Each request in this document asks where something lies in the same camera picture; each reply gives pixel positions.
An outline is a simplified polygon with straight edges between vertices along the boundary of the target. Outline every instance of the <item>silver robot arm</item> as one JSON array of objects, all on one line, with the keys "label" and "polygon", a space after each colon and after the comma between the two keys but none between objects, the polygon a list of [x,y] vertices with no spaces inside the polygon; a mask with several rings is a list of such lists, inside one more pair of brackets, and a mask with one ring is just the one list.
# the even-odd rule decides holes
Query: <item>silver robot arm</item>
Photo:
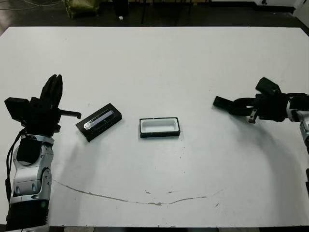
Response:
[{"label": "silver robot arm", "polygon": [[[51,194],[53,160],[52,138],[59,132],[61,115],[81,118],[78,112],[62,111],[58,105],[62,96],[62,77],[53,75],[45,84],[40,98],[8,98],[6,107],[12,118],[25,128],[20,131],[7,156],[5,181],[9,212],[6,231],[47,232],[48,204]],[[19,147],[14,145],[21,138]],[[12,160],[16,173],[11,186]]]}]

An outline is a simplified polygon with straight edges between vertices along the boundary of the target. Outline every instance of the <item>black cable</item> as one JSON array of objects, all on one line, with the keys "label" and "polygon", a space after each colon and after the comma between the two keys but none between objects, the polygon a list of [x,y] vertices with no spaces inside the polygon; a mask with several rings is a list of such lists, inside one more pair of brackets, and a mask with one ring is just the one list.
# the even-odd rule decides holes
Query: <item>black cable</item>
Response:
[{"label": "black cable", "polygon": [[19,140],[19,138],[26,133],[26,129],[23,128],[15,138],[14,143],[12,144],[11,148],[9,149],[8,155],[6,157],[6,173],[7,178],[5,180],[5,189],[6,189],[6,198],[8,199],[10,203],[11,193],[12,193],[12,187],[11,187],[11,180],[10,180],[10,173],[11,173],[11,167],[12,167],[12,158],[13,158],[13,152],[14,152],[14,146]]}]

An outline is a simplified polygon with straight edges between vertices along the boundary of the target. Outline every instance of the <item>dark floor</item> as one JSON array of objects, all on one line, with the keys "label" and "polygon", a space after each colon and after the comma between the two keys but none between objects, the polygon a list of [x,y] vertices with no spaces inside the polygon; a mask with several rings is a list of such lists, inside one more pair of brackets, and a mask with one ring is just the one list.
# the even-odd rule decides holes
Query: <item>dark floor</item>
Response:
[{"label": "dark floor", "polygon": [[[0,8],[28,7],[22,2],[1,3]],[[130,3],[129,15],[123,21],[115,14],[111,3],[102,3],[100,15],[70,19],[62,3],[23,11],[0,10],[0,35],[9,26],[252,26],[298,27],[309,35],[309,29],[291,13],[255,11],[251,7],[211,7],[209,4],[192,6],[174,3],[147,5],[144,23],[141,23],[143,5]]]}]

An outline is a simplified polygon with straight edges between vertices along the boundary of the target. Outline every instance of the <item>chair leg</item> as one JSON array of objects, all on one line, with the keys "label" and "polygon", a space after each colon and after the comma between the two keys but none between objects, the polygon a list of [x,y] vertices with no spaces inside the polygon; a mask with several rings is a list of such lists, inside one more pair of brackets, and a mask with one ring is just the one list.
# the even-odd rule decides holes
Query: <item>chair leg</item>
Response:
[{"label": "chair leg", "polygon": [[177,24],[178,24],[178,19],[179,19],[179,16],[180,16],[181,11],[182,11],[182,9],[183,9],[183,4],[184,4],[183,0],[180,0],[180,10],[178,11],[177,16],[176,16],[175,25],[174,25],[175,27],[176,27]]},{"label": "chair leg", "polygon": [[143,15],[141,16],[141,24],[144,23],[145,10],[146,10],[146,0],[143,0]]},{"label": "chair leg", "polygon": [[188,12],[188,14],[191,12],[191,5],[192,5],[192,0],[190,0],[190,3],[189,3],[189,12]]}]

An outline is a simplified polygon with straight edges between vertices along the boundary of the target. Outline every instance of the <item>yellow bag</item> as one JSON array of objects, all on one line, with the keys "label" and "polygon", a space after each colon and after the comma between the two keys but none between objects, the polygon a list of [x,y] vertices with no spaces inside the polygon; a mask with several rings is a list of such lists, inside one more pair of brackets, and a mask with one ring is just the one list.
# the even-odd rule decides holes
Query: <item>yellow bag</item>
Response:
[{"label": "yellow bag", "polygon": [[63,0],[68,16],[74,18],[77,14],[91,13],[98,14],[101,0]]}]

